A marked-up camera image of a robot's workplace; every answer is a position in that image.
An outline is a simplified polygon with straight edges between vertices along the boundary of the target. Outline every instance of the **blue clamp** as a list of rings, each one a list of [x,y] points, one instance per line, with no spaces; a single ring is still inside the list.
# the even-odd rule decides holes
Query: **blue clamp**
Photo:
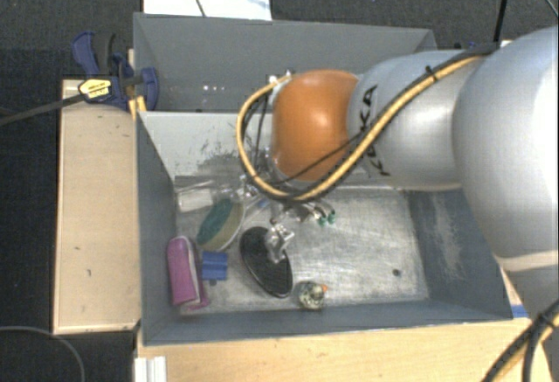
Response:
[[[202,279],[223,281],[227,279],[227,254],[202,252]]]
[[[113,52],[114,34],[95,35],[92,31],[78,34],[72,41],[72,55],[88,79],[102,77],[110,81],[108,92],[94,98],[85,98],[87,102],[112,105],[121,110],[128,110],[128,101],[132,99],[125,87],[135,86],[135,95],[144,96],[146,108],[153,110],[159,97],[159,81],[154,67],[142,68],[141,81],[134,78],[134,68],[124,54]]]

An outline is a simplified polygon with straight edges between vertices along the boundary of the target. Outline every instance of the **bin floor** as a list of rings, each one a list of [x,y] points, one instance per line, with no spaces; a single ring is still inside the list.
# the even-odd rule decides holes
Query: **bin floor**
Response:
[[[287,248],[293,283],[316,281],[328,286],[327,306],[420,300],[428,297],[423,266],[408,204],[398,191],[362,186],[340,187],[327,200],[336,211],[331,226],[314,219],[289,219],[295,238]],[[194,239],[205,213],[177,218],[177,232]],[[269,227],[270,209],[241,227]],[[297,309],[294,296],[268,295],[253,280],[239,252],[240,235],[227,248],[226,281],[204,282],[210,306],[188,316],[235,311]]]

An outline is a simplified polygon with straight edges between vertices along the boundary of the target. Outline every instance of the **clamp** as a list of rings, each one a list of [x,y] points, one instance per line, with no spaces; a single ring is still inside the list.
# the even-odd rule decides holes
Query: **clamp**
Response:
[[[124,111],[128,111],[128,102],[134,97],[143,96],[146,108],[153,110],[159,96],[154,67],[142,68],[140,75],[135,76],[124,54],[113,52],[114,37],[84,31],[72,41],[73,58],[88,78],[79,86],[79,92],[87,102],[108,104]]]

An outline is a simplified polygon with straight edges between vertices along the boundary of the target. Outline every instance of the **green lid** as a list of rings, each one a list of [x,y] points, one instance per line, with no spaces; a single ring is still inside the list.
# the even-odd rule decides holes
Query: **green lid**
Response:
[[[210,242],[221,231],[231,214],[232,207],[233,203],[229,198],[219,200],[211,207],[196,236],[198,244],[203,245]]]

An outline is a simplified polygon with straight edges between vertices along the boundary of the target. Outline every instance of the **cable tie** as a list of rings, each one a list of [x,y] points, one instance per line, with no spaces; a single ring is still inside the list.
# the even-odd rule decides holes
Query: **cable tie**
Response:
[[[427,72],[427,74],[430,74],[430,76],[435,80],[435,82],[438,81],[437,74],[435,74],[435,72],[433,71],[430,65],[425,67],[425,71]]]
[[[552,330],[556,330],[557,326],[555,323],[553,323],[553,320],[551,318],[549,318],[546,314],[541,313],[538,316],[538,320],[540,321],[544,321]]]

